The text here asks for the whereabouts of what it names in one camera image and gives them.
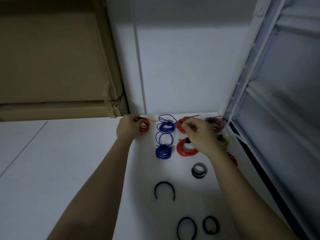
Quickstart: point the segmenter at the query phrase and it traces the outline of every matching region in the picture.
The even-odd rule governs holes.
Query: blue wire coil
[[[157,140],[157,135],[159,133],[161,133],[161,135],[159,136],[159,140]],[[171,143],[169,145],[161,144],[160,139],[161,139],[161,137],[163,135],[170,135]],[[155,155],[157,156],[157,158],[159,158],[159,159],[169,159],[171,157],[171,151],[172,151],[172,147],[170,147],[170,146],[174,142],[174,137],[172,136],[172,134],[170,134],[170,133],[162,133],[162,131],[159,131],[158,133],[155,134],[155,140],[158,143],[157,149],[155,150]]]
[[[163,116],[170,116],[174,119],[175,122],[173,120],[167,120],[167,119],[163,118]],[[159,131],[161,131],[162,133],[171,133],[176,128],[177,120],[170,114],[159,115],[158,120],[161,123],[157,124],[157,129]]]

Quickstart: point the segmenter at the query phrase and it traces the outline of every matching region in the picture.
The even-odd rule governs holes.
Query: red wire
[[[179,153],[180,156],[188,157],[188,156],[194,156],[198,153],[197,149],[192,149],[190,151],[183,149],[183,144],[185,143],[186,143],[186,139],[184,138],[180,140],[177,144],[177,152]]]
[[[140,128],[139,128],[139,131],[140,133],[146,133],[148,130],[150,130],[150,121],[153,121],[153,122],[157,122],[157,120],[150,120],[148,118],[144,118],[143,117],[143,120],[144,122],[142,123],[142,125],[140,125]]]
[[[198,116],[198,115],[186,116],[186,117],[183,117],[182,119],[179,119],[179,120],[177,121],[177,124],[176,124],[178,130],[179,130],[181,133],[185,134],[186,132],[184,131],[184,129],[183,129],[182,126],[181,126],[182,123],[185,122],[185,121],[186,121],[188,118],[190,118],[190,117],[197,117],[197,116]]]
[[[227,152],[228,153],[228,156],[230,157],[230,159],[233,161],[233,163],[238,166],[238,162],[237,162],[237,159],[230,153],[230,152]]]
[[[222,117],[209,117],[205,119],[208,122],[215,133],[219,133],[226,126],[227,122],[222,120]]]

